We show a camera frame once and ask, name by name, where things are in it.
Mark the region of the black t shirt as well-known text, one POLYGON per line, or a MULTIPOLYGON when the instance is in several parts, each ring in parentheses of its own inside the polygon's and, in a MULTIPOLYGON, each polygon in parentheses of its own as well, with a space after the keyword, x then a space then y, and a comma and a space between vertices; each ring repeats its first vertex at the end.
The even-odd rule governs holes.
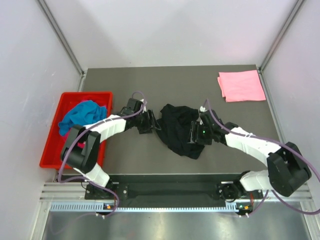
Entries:
POLYGON ((199 118, 197 109, 188 106, 173 106, 166 104, 157 120, 161 130, 156 133, 160 140, 174 153, 196 160, 201 155, 205 146, 187 143, 191 122, 199 118))

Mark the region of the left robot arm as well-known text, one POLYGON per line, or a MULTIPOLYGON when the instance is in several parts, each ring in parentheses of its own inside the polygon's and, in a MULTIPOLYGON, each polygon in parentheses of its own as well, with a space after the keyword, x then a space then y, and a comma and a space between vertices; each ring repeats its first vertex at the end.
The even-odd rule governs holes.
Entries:
POLYGON ((74 125, 64 144, 60 158, 63 165, 80 173, 85 180, 96 185, 102 198, 114 191, 110 176, 98 164, 100 145, 108 138, 136 127, 140 134, 161 130, 154 112, 146 108, 144 99, 130 98, 127 105, 109 117, 89 125, 74 125))

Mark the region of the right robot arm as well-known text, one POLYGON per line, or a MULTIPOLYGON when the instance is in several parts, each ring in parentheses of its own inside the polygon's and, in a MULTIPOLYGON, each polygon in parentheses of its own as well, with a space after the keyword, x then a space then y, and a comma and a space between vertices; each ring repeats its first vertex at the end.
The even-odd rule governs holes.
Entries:
POLYGON ((245 198, 252 191, 275 191, 289 197, 312 176, 308 165, 300 159, 299 148, 292 142, 285 145, 257 137, 238 125, 223 123, 214 110, 201 107, 200 120, 192 121, 188 142, 211 145, 221 143, 237 149, 266 166, 266 170, 241 173, 233 180, 233 192, 245 198))

